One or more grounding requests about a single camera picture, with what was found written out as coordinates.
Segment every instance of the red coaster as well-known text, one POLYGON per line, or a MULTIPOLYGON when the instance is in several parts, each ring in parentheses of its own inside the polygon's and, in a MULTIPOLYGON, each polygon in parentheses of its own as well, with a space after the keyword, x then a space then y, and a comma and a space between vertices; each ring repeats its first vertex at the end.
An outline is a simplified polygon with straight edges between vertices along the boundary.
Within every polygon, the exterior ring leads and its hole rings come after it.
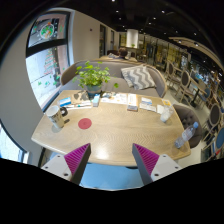
POLYGON ((87 129, 92 125, 92 121, 88 118, 83 118, 78 123, 81 129, 87 129))

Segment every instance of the sofa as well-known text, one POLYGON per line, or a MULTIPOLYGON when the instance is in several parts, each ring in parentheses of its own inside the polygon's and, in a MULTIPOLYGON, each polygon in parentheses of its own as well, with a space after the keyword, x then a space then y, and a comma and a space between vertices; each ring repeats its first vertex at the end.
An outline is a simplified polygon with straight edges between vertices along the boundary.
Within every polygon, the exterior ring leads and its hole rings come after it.
MULTIPOLYGON (((139 62, 130 62, 125 60, 120 61, 112 61, 112 60, 92 60, 90 61, 90 64, 93 66, 98 66, 99 64, 97 61, 102 61, 103 63, 100 64, 100 67, 104 69, 105 67, 109 68, 109 73, 111 75, 111 79, 108 83, 104 83, 102 85, 102 91, 111 91, 111 92, 123 92, 123 93, 133 93, 133 94, 139 94, 139 95, 146 95, 146 96, 153 96, 153 97, 161 97, 163 98, 167 91, 167 85, 165 82, 165 79, 161 75, 161 73, 155 69, 154 67, 150 65, 146 65, 152 79, 154 80, 156 84, 156 88, 147 88, 142 90, 135 90, 134 87, 129 87, 126 80, 124 79, 121 68, 129 68, 133 66, 139 66, 142 63, 139 62), (115 88, 114 83, 118 83, 119 87, 115 88)), ((79 78, 79 75, 75 74, 77 71, 76 68, 79 66, 85 67, 86 61, 79 61, 75 64, 71 65, 68 69, 64 71, 64 73, 61 76, 61 83, 62 86, 59 89, 59 93, 61 93, 63 90, 82 90, 79 84, 79 80, 76 82, 72 82, 72 79, 77 76, 79 78)))

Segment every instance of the wall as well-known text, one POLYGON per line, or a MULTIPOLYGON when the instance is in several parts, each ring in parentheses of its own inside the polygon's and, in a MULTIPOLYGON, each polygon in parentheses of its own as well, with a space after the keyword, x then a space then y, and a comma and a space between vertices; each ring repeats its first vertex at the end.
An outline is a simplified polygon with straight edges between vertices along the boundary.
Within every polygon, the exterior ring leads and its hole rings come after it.
POLYGON ((12 138, 30 152, 28 163, 37 166, 41 147, 31 136, 43 116, 28 78, 25 49, 33 21, 8 49, 0 68, 0 118, 12 138))
MULTIPOLYGON (((90 16, 75 11, 73 23, 73 56, 75 62, 99 58, 100 24, 106 27, 105 53, 107 54, 107 50, 110 50, 111 28, 90 16)), ((114 35, 114 44, 118 47, 119 33, 114 31, 114 35)))

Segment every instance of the green plant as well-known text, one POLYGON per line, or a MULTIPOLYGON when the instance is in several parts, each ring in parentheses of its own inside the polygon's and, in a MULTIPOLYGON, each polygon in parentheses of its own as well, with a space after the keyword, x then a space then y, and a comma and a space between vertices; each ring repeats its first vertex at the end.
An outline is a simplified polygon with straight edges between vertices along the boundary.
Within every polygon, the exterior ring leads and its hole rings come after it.
POLYGON ((74 83, 77 79, 79 80, 79 86, 84 88, 85 86, 100 86, 103 82, 107 83, 110 80, 109 77, 109 68, 106 67, 105 69, 101 69, 100 66, 93 66, 89 64, 89 61, 85 63, 86 67, 84 71, 80 71, 82 69, 82 66, 77 67, 77 71, 75 74, 80 75, 80 79, 77 77, 74 77, 72 82, 74 83))

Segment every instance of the plant pot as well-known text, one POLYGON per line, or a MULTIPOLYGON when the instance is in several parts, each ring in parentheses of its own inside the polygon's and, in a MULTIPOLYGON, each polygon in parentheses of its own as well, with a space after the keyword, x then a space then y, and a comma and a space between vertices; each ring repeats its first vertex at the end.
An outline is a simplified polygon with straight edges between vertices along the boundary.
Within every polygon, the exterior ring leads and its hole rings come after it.
POLYGON ((100 86, 86 86, 87 88, 87 93, 89 95, 89 97, 94 97, 95 94, 100 94, 101 93, 101 90, 102 90, 102 85, 100 86))

